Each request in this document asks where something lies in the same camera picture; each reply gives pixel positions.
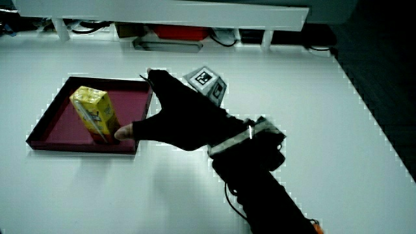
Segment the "person's right hand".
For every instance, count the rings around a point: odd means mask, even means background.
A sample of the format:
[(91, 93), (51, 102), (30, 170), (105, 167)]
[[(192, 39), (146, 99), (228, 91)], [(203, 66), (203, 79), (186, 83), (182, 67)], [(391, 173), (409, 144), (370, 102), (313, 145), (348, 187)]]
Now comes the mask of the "person's right hand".
[(146, 81), (161, 104), (159, 113), (119, 128), (117, 140), (153, 140), (182, 150), (217, 145), (246, 130), (246, 124), (165, 70), (148, 69)]

